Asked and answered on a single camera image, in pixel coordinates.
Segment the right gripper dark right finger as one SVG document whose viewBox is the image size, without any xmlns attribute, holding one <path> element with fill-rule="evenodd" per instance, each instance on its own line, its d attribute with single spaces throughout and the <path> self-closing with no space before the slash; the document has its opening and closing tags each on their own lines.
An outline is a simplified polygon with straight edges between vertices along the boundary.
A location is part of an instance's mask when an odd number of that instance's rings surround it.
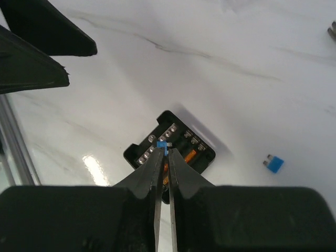
<svg viewBox="0 0 336 252">
<path fill-rule="evenodd" d="M 201 251 L 208 223 L 202 190 L 214 185 L 192 169 L 177 149 L 168 154 L 168 163 L 173 251 Z"/>
</svg>

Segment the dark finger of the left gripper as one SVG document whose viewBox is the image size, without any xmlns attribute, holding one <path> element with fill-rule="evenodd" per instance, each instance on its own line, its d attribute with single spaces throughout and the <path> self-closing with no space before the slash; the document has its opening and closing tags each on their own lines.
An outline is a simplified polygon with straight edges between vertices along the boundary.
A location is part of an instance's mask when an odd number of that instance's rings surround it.
<svg viewBox="0 0 336 252">
<path fill-rule="evenodd" d="M 1 1 L 9 30 L 49 56 L 96 55 L 96 42 L 49 1 Z"/>
<path fill-rule="evenodd" d="M 1 26 L 1 94 L 69 86 L 65 68 Z"/>
</svg>

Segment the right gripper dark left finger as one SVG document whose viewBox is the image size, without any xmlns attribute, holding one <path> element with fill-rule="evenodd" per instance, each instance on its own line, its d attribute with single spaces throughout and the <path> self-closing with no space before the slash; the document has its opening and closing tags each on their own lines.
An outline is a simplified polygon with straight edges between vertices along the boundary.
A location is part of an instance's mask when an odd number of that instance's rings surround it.
<svg viewBox="0 0 336 252">
<path fill-rule="evenodd" d="M 149 159 L 114 187 L 127 193 L 113 251 L 157 251 L 160 232 L 164 151 Z"/>
</svg>

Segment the orange blade fuse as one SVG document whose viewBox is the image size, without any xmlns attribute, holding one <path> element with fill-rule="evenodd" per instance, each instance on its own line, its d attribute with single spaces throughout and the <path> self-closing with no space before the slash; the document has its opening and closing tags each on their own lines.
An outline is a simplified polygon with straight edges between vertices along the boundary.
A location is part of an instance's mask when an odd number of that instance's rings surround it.
<svg viewBox="0 0 336 252">
<path fill-rule="evenodd" d="M 190 163 L 197 155 L 197 152 L 195 150 L 192 150 L 191 152 L 189 152 L 185 158 L 184 158 L 184 161 L 185 163 Z"/>
<path fill-rule="evenodd" d="M 169 165 L 167 163 L 164 164 L 163 171 L 163 185 L 166 186 L 169 183 Z"/>
</svg>

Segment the blue blade fuse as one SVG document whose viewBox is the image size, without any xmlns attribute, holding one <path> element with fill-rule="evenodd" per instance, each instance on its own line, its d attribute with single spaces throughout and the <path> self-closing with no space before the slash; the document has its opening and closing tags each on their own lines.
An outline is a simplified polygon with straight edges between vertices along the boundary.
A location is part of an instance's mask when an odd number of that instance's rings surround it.
<svg viewBox="0 0 336 252">
<path fill-rule="evenodd" d="M 168 148 L 172 147 L 172 143 L 167 142 L 167 141 L 157 141 L 156 142 L 156 147 L 157 148 L 162 148 L 164 150 L 164 155 L 167 156 L 168 153 L 169 153 Z"/>
<path fill-rule="evenodd" d="M 263 165 L 274 174 L 278 173 L 283 164 L 283 159 L 270 154 L 267 156 L 267 159 L 263 161 Z"/>
</svg>

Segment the black fuse box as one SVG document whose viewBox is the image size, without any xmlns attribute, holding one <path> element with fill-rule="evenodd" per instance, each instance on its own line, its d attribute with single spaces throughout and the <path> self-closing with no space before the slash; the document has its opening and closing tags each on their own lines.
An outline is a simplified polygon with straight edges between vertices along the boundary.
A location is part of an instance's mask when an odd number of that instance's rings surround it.
<svg viewBox="0 0 336 252">
<path fill-rule="evenodd" d="M 149 159 L 155 149 L 163 150 L 156 147 L 157 141 L 167 141 L 172 143 L 172 147 L 168 150 L 177 149 L 183 159 L 189 152 L 195 150 L 197 155 L 188 165 L 202 176 L 215 159 L 214 149 L 171 111 L 164 111 L 156 120 L 157 127 L 142 142 L 132 143 L 124 151 L 125 160 L 136 170 Z M 164 155 L 165 163 L 169 164 L 167 156 Z M 162 202 L 169 204 L 169 183 L 166 186 L 163 185 L 162 189 Z"/>
</svg>

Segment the steel open-end wrench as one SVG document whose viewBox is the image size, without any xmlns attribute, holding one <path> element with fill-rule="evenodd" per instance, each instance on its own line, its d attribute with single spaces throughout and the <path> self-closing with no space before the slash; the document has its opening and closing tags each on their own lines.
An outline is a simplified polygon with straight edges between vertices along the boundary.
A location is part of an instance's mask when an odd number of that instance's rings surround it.
<svg viewBox="0 0 336 252">
<path fill-rule="evenodd" d="M 334 20 L 331 26 L 327 29 L 329 36 L 336 41 L 336 21 Z"/>
</svg>

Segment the aluminium frame rail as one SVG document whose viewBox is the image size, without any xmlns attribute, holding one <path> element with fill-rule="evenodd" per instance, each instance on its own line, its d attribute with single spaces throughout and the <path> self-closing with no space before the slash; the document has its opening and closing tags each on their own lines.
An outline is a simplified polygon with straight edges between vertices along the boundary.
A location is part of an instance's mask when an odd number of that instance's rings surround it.
<svg viewBox="0 0 336 252">
<path fill-rule="evenodd" d="M 9 97 L 1 95 L 1 180 L 7 186 L 41 185 Z"/>
</svg>

